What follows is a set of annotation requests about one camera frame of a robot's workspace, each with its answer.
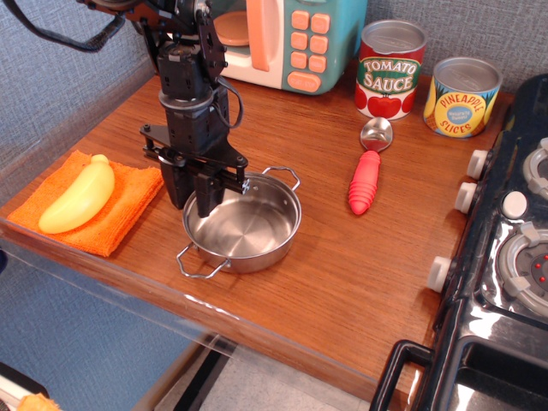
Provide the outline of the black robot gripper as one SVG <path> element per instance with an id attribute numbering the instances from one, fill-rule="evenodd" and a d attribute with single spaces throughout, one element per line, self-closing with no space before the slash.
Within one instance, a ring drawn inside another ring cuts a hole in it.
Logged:
<path id="1" fill-rule="evenodd" d="M 208 217 L 223 201 L 224 191 L 248 190 L 247 159 L 229 143 L 229 97 L 210 93 L 184 101 L 159 95 L 166 124 L 144 124 L 144 151 L 160 163 L 164 185 L 173 206 L 182 210 L 195 192 L 199 217 Z"/>

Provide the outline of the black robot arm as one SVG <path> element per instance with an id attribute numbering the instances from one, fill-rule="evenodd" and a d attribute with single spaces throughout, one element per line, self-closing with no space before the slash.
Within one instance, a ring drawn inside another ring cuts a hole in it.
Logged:
<path id="1" fill-rule="evenodd" d="M 138 27 L 161 82 L 158 98 L 166 125 L 145 124 L 144 151 L 156 159 L 172 204 L 182 209 L 196 199 L 208 217 L 230 189 L 248 189 L 247 159 L 229 143 L 241 124 L 229 114 L 237 91 L 221 73 L 226 48 L 218 38 L 210 1 L 88 1 L 89 9 L 131 21 Z"/>

